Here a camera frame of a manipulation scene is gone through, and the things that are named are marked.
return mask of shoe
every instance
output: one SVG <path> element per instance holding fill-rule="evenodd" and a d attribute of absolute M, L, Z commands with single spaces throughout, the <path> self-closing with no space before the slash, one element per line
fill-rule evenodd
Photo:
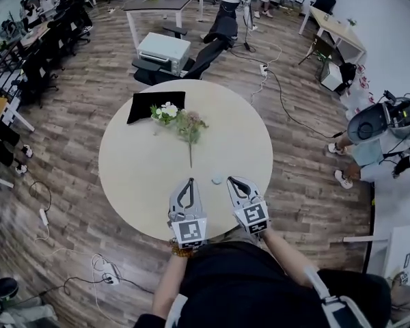
<path fill-rule="evenodd" d="M 336 180 L 338 182 L 340 182 L 340 184 L 342 185 L 342 187 L 344 189 L 352 189 L 353 188 L 353 182 L 347 178 L 343 177 L 343 171 L 342 170 L 336 170 L 334 172 L 334 177 L 336 178 Z"/>
<path fill-rule="evenodd" d="M 335 143 L 330 143 L 330 144 L 328 145 L 328 152 L 330 152 L 330 153 L 336 153 L 336 154 L 338 154 L 338 155 L 340 155 L 340 156 L 345 156 L 345 155 L 346 155 L 346 151 L 347 151 L 346 147 L 343 148 L 342 150 L 337 149 Z"/>
<path fill-rule="evenodd" d="M 19 164 L 18 167 L 15 168 L 15 171 L 18 175 L 23 175 L 27 172 L 27 166 Z"/>
<path fill-rule="evenodd" d="M 33 156 L 33 151 L 31 150 L 29 145 L 24 145 L 23 148 L 21 148 L 21 152 L 23 152 L 29 158 Z"/>
<path fill-rule="evenodd" d="M 263 15 L 269 17 L 269 18 L 273 18 L 273 16 L 271 15 L 271 13 L 269 11 L 263 11 L 261 12 Z"/>

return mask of black shirt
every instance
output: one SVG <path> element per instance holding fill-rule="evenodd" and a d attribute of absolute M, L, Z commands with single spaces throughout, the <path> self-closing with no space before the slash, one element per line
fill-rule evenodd
<path fill-rule="evenodd" d="M 296 284 L 269 253 L 249 243 L 202 247 L 189 260 L 180 294 L 188 300 L 178 328 L 329 326 L 316 291 Z M 146 314 L 135 328 L 164 325 Z"/>

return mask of white flower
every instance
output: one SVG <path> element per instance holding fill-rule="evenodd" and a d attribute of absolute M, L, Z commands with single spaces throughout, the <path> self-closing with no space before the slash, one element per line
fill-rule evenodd
<path fill-rule="evenodd" d="M 167 108 L 167 114 L 170 115 L 171 117 L 176 117 L 176 114 L 178 113 L 178 108 L 175 105 L 171 105 Z"/>

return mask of chair leg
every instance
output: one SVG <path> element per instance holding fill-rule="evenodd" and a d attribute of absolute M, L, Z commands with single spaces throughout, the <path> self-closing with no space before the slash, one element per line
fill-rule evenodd
<path fill-rule="evenodd" d="M 300 66 L 301 63 L 304 62 L 307 58 L 310 58 L 313 53 L 314 53 L 314 51 L 312 51 L 311 53 L 309 53 L 308 55 L 306 55 L 306 56 L 302 59 L 302 61 L 300 61 L 300 62 L 298 63 L 298 66 Z"/>

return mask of black napkin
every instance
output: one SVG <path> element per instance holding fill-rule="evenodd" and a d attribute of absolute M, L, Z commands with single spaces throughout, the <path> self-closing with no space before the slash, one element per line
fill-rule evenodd
<path fill-rule="evenodd" d="M 134 94 L 131 112 L 129 113 L 128 124 L 132 124 L 137 120 L 150 118 L 152 111 L 151 106 L 161 107 L 166 102 L 177 106 L 178 109 L 185 107 L 185 92 L 139 92 Z"/>

